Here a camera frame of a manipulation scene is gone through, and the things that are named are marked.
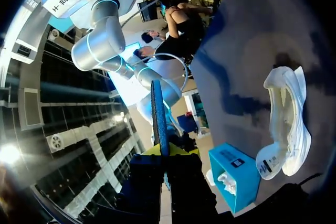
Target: person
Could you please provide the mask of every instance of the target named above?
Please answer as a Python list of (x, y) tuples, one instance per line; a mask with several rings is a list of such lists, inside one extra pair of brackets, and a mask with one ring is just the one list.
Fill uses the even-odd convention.
[(158, 31), (153, 31), (153, 30), (144, 32), (141, 35), (141, 38), (146, 44), (152, 42), (153, 40), (157, 40), (160, 42), (166, 40), (166, 37), (164, 35), (160, 34)]
[[(165, 14), (169, 30), (167, 40), (161, 43), (156, 50), (145, 46), (135, 50), (134, 54), (140, 59), (152, 56), (154, 53), (168, 53), (185, 60), (189, 59), (192, 54), (196, 53), (204, 37), (203, 22), (199, 13), (211, 15), (212, 10), (189, 3), (180, 3), (170, 7)], [(158, 60), (173, 59), (170, 56), (155, 57)]]

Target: white cable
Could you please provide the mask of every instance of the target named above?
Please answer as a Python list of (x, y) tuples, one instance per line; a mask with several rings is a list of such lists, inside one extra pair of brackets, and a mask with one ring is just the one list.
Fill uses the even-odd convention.
[(172, 54), (168, 54), (166, 52), (159, 52), (158, 54), (153, 54), (153, 56), (159, 56), (159, 55), (166, 55), (166, 56), (170, 56), (170, 57), (173, 57), (175, 58), (176, 60), (178, 60), (184, 67), (184, 74), (185, 74), (185, 78), (184, 78), (184, 82), (183, 82), (183, 85), (182, 87), (180, 88), (181, 92), (182, 90), (184, 89), (185, 85), (187, 84), (187, 80), (188, 80), (188, 67), (186, 66), (186, 64), (184, 63), (183, 60), (181, 60), (181, 58), (175, 56), (175, 55), (172, 55)]
[(169, 110), (169, 119), (172, 121), (174, 126), (183, 134), (184, 129), (175, 121), (175, 118), (172, 115), (172, 112)]
[(185, 85), (187, 84), (187, 80), (188, 80), (188, 67), (186, 66), (186, 64), (184, 63), (183, 60), (181, 60), (179, 57), (175, 56), (175, 55), (172, 55), (172, 54), (168, 54), (167, 52), (159, 52), (158, 54), (153, 54), (152, 56), (147, 56), (146, 58), (143, 58), (139, 61), (137, 61), (136, 63), (133, 63), (133, 64), (129, 64), (130, 66), (135, 66), (136, 64), (139, 64), (147, 59), (150, 59), (152, 58), (153, 56), (159, 56), (159, 55), (166, 55), (166, 56), (170, 56), (170, 57), (173, 57), (175, 58), (176, 60), (178, 60), (182, 65), (183, 65), (183, 68), (184, 68), (184, 74), (185, 74), (185, 79), (184, 79), (184, 82), (183, 82), (183, 85), (181, 86), (180, 90), (182, 92), (182, 90), (184, 89)]
[(126, 19), (126, 21), (121, 25), (121, 29), (126, 25), (126, 23), (128, 21), (130, 21), (136, 14), (138, 14), (139, 12), (142, 12), (143, 10), (145, 10), (146, 8), (150, 7), (151, 5), (154, 5), (158, 2), (159, 0), (154, 0), (153, 2), (149, 3), (148, 5), (142, 7), (140, 10), (138, 10), (136, 13), (134, 13), (131, 17), (129, 17), (128, 19)]

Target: light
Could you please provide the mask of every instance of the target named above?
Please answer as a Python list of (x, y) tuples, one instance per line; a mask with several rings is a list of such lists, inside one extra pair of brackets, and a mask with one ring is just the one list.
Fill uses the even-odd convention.
[(120, 115), (115, 115), (114, 117), (113, 117), (113, 119), (116, 121), (116, 122), (121, 122), (122, 120), (123, 120), (123, 117), (122, 116), (120, 116)]
[(20, 152), (14, 145), (5, 145), (0, 149), (0, 162), (13, 164), (20, 158)]

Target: shoe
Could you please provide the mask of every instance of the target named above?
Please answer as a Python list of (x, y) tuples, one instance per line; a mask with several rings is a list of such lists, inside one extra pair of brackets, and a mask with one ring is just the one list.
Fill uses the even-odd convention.
[(292, 176), (305, 162), (311, 145), (311, 135), (302, 119), (307, 96), (302, 67), (295, 71), (288, 67), (273, 69), (264, 88), (271, 100), (269, 130), (274, 143), (259, 151), (256, 165), (264, 179), (272, 179), (280, 168)]

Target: table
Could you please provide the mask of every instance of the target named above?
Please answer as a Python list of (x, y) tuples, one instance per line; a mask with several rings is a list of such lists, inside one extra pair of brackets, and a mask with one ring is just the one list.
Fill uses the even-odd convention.
[[(294, 176), (280, 172), (261, 181), (257, 204), (283, 184), (326, 169), (336, 133), (336, 67), (326, 35), (304, 0), (223, 0), (191, 64), (215, 146), (227, 142), (255, 158), (273, 142), (263, 83), (274, 65), (303, 67), (303, 117), (312, 143)], [(319, 180), (304, 190), (312, 191)]]

